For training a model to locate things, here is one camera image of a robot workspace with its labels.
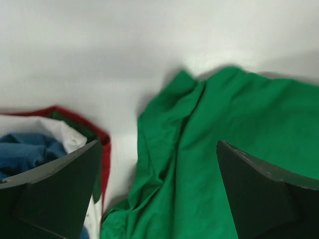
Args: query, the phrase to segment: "wrinkled fabric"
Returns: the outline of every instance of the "wrinkled fabric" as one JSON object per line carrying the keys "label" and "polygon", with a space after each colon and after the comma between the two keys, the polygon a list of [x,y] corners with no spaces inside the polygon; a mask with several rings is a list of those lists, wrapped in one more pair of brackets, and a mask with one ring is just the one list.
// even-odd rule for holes
{"label": "wrinkled fabric", "polygon": [[84,226],[89,234],[90,239],[98,239],[100,237],[103,197],[105,195],[110,171],[111,146],[109,136],[83,117],[61,107],[49,107],[35,112],[17,113],[16,115],[25,117],[45,116],[55,120],[62,120],[68,126],[84,135],[87,138],[88,143],[94,140],[101,142],[103,146],[102,172],[100,170],[98,173],[99,176],[97,177],[97,181],[93,189],[93,197],[88,205],[88,210],[84,221]]}
{"label": "wrinkled fabric", "polygon": [[86,144],[87,138],[65,122],[45,117],[21,117],[0,115],[0,135],[10,132],[41,133],[63,144],[67,153],[72,153]]}
{"label": "wrinkled fabric", "polygon": [[139,116],[133,188],[104,217],[101,238],[238,238],[217,142],[319,179],[318,121],[317,86],[236,67],[202,82],[180,72]]}
{"label": "wrinkled fabric", "polygon": [[82,116],[66,110],[59,106],[52,106],[46,109],[34,111],[34,112],[25,112],[25,113],[16,113],[14,115],[19,116],[43,116],[55,120],[63,120],[69,126],[80,132],[82,135],[87,137],[87,142],[99,139],[103,147],[102,154],[102,169],[100,170],[101,180],[97,180],[94,186],[94,201],[99,200],[99,194],[97,193],[98,188],[102,191],[102,202],[104,201],[104,196],[106,192],[107,182],[110,174],[110,156],[111,156],[111,141],[110,137],[100,128],[83,118]]}
{"label": "wrinkled fabric", "polygon": [[0,138],[0,179],[23,173],[66,155],[63,145],[37,133],[11,133]]}

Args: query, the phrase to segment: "white backdrop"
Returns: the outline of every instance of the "white backdrop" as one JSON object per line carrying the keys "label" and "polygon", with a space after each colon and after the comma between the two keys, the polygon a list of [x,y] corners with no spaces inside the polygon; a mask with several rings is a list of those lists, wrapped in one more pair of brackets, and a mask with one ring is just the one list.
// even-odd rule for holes
{"label": "white backdrop", "polygon": [[2,0],[0,109],[59,104],[107,130],[109,206],[134,178],[137,116],[172,72],[316,80],[318,12],[318,0]]}

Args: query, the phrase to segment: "green cloth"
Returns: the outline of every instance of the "green cloth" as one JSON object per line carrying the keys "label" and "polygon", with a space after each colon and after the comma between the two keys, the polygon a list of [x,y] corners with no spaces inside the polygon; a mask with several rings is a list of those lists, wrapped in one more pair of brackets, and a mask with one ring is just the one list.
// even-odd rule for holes
{"label": "green cloth", "polygon": [[319,179],[318,135],[316,86],[235,67],[200,83],[180,72],[138,119],[134,185],[101,238],[236,239],[218,140]]}
{"label": "green cloth", "polygon": [[[97,140],[98,143],[101,144],[100,137],[96,133],[91,131],[88,127],[81,125],[79,123],[76,123],[76,122],[72,121],[71,119],[69,119],[68,117],[65,117],[64,115],[62,115],[58,112],[52,112],[49,115],[47,115],[47,117],[51,118],[51,119],[55,119],[55,120],[64,121],[67,125],[74,128],[76,131],[78,131],[83,136],[87,137],[87,139],[88,139],[86,142],[87,144],[94,141],[94,140]],[[102,165],[100,164],[100,166],[98,168],[96,180],[94,183],[94,187],[93,187],[93,192],[92,192],[94,203],[99,201],[99,199],[101,197],[101,193],[102,193],[101,173],[102,173]]]}

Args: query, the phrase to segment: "blue clothing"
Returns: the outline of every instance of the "blue clothing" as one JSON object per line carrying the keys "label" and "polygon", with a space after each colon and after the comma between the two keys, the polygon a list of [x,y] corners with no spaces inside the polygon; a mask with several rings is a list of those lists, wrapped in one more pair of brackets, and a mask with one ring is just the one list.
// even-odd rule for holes
{"label": "blue clothing", "polygon": [[10,133],[0,138],[0,179],[23,173],[66,155],[63,145],[38,133]]}
{"label": "blue clothing", "polygon": [[90,239],[89,233],[85,227],[83,227],[80,239]]}

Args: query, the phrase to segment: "black object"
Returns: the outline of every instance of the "black object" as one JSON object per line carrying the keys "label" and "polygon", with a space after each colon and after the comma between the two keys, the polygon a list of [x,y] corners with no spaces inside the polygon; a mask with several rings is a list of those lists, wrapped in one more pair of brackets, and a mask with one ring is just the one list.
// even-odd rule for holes
{"label": "black object", "polygon": [[1,239],[79,239],[102,146],[93,141],[0,183]]}
{"label": "black object", "polygon": [[319,180],[224,141],[217,158],[239,239],[319,238]]}

